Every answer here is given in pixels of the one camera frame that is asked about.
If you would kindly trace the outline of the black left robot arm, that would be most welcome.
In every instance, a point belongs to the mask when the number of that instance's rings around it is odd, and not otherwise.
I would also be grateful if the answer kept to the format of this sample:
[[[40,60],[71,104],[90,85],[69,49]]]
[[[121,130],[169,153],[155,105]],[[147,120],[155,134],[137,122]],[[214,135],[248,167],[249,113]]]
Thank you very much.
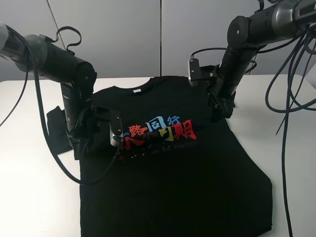
[[[93,142],[104,121],[106,109],[92,106],[93,87],[97,73],[93,66],[75,56],[69,49],[54,45],[44,35],[18,34],[8,25],[0,25],[0,55],[13,61],[23,72],[33,73],[61,85],[67,136],[75,159],[93,153]]]

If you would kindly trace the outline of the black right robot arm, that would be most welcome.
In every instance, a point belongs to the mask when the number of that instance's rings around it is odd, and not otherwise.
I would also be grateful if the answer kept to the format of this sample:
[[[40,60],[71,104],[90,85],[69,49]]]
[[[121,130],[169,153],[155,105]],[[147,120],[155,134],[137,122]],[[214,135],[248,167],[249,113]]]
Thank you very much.
[[[213,82],[208,88],[211,121],[230,118],[236,88],[252,58],[268,44],[305,37],[305,51],[315,35],[316,2],[282,0],[250,17],[236,17],[228,28],[228,46],[220,65],[210,72]]]

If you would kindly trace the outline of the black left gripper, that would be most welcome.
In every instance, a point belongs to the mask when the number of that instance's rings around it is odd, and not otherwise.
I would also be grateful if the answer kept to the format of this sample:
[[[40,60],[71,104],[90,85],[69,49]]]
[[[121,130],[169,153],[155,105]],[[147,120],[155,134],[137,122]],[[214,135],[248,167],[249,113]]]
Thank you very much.
[[[75,160],[101,152],[108,142],[109,112],[103,107],[85,108],[79,113],[74,127],[67,132]]]

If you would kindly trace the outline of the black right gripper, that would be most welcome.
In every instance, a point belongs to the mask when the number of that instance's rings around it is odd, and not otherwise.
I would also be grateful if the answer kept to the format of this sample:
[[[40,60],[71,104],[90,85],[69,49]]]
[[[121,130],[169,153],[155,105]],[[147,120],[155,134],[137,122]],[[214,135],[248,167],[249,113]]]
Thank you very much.
[[[211,86],[207,87],[207,94],[209,96],[208,106],[211,110],[210,121],[218,122],[221,119],[229,119],[235,108],[236,92],[228,97],[219,97],[212,90]]]

